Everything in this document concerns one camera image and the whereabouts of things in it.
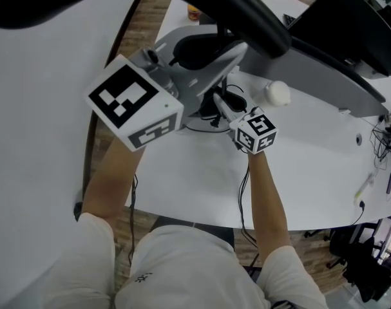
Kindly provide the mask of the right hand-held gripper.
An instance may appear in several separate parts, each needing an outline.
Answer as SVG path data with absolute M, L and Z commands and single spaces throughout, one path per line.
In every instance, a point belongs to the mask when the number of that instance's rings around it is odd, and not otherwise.
M 222 97 L 219 93 L 214 93 L 213 100 L 220 114 L 230 123 L 229 127 L 234 131 L 234 142 L 238 147 L 255 155 L 273 145 L 278 129 L 262 108 L 253 107 L 243 115 L 241 96 L 230 93 L 228 97 Z

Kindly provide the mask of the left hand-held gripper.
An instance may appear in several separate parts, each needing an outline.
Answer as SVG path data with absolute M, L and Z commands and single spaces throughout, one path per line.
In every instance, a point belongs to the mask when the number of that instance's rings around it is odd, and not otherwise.
M 236 43 L 221 54 L 215 25 L 177 28 L 125 58 L 118 55 L 86 88 L 93 112 L 129 148 L 180 129 L 183 104 L 200 102 L 242 60 L 248 45 Z M 190 70 L 178 67 L 178 90 L 166 64 L 207 64 Z

